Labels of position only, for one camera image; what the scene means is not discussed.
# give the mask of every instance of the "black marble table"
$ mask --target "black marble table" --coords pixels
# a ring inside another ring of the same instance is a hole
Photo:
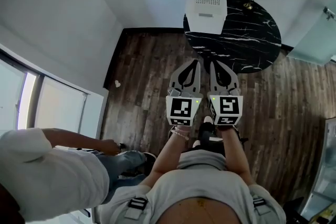
[[[227,0],[227,16],[220,35],[191,32],[184,16],[184,33],[189,44],[204,58],[206,70],[217,59],[235,73],[253,73],[269,67],[277,59],[281,35],[272,16],[260,5],[253,9],[248,0]]]

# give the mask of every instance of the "white shoe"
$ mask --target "white shoe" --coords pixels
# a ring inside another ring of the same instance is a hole
[[[205,118],[204,118],[204,123],[205,122],[209,122],[209,123],[211,123],[211,124],[214,124],[214,121],[212,120],[212,117],[210,117],[210,116],[206,116]]]
[[[193,144],[193,148],[194,148],[195,146],[200,146],[200,145],[201,145],[200,140],[196,140],[196,141],[194,142],[194,144]]]

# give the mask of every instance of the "person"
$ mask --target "person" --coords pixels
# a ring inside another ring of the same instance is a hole
[[[118,176],[149,159],[150,155],[138,151],[120,154],[113,140],[61,129],[5,132],[0,136],[1,223],[46,220],[107,203],[118,187],[134,186],[146,178]]]
[[[216,136],[211,117],[204,122],[200,141],[184,153],[190,127],[176,126],[150,175],[137,186],[117,189],[103,206],[101,224],[285,223],[281,206],[254,182],[236,130],[217,129],[223,139],[218,150],[208,141]]]

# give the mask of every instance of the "small white object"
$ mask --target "small white object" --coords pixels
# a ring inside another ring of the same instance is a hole
[[[243,113],[243,96],[208,95],[209,110],[215,125],[236,125]]]
[[[227,15],[226,0],[187,0],[185,13],[191,32],[220,35]]]
[[[166,96],[166,112],[170,125],[192,126],[202,98]]]
[[[114,82],[114,84],[116,84],[115,86],[116,86],[117,88],[119,88],[119,87],[121,86],[121,84],[119,83],[118,80],[116,80],[116,81]]]

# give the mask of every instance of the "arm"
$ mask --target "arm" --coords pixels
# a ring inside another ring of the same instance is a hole
[[[228,130],[220,127],[219,131],[223,138],[228,170],[239,175],[247,186],[255,184],[236,131],[232,127]]]
[[[113,140],[93,139],[62,129],[42,129],[42,131],[52,147],[91,148],[93,150],[102,151],[108,155],[120,153],[118,145]]]
[[[181,130],[181,134],[189,136],[190,127],[176,127],[175,130],[178,132]],[[172,134],[168,142],[164,145],[162,151],[160,152],[157,160],[154,163],[151,173],[149,176],[140,184],[153,187],[155,182],[165,173],[176,170],[179,164],[180,156],[185,149],[185,138]]]

